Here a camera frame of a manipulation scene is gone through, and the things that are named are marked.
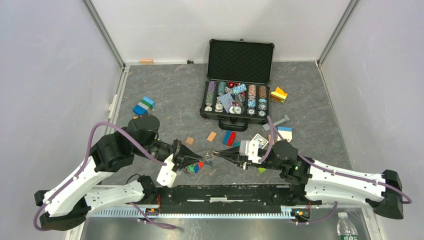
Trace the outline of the blue key tag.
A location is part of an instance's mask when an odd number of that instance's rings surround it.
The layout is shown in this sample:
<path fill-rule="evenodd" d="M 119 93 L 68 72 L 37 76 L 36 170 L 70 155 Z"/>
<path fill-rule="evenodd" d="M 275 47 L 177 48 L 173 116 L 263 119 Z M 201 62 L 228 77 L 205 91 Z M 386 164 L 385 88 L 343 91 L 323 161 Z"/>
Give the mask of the blue key tag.
<path fill-rule="evenodd" d="M 200 169 L 201 169 L 201 166 L 199 163 L 197 163 L 194 167 L 194 172 L 197 174 L 200 171 Z"/>

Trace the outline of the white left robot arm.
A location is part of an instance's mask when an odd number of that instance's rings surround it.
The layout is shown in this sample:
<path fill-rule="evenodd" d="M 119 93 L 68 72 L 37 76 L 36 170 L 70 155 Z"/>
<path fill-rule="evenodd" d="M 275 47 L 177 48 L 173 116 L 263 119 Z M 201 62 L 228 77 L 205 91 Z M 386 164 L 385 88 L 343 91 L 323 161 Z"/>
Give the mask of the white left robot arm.
<path fill-rule="evenodd" d="M 117 205 L 158 203 L 156 183 L 146 175 L 119 187 L 92 192 L 94 186 L 130 166 L 135 156 L 159 164 L 157 182 L 168 188 L 173 186 L 178 170 L 203 160 L 178 139 L 171 144 L 161 141 L 160 121 L 154 115 L 143 114 L 125 127 L 112 124 L 111 128 L 114 133 L 102 136 L 97 142 L 88 141 L 83 161 L 60 184 L 35 193 L 38 210 L 33 226 L 36 230 L 67 231 L 93 214 Z"/>

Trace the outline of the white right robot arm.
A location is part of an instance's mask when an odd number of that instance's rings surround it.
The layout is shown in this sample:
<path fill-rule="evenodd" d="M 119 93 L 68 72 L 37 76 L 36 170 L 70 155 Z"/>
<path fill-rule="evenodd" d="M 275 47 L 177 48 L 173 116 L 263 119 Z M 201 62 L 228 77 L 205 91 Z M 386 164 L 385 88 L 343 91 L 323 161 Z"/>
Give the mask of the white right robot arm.
<path fill-rule="evenodd" d="M 288 205 L 307 203 L 363 204 L 381 217 L 404 218 L 402 183 L 396 171 L 383 173 L 356 172 L 334 167 L 299 154 L 286 140 L 279 140 L 269 149 L 260 149 L 250 140 L 227 150 L 215 150 L 221 157 L 240 168 L 255 167 L 280 171 L 288 185 L 283 199 Z"/>

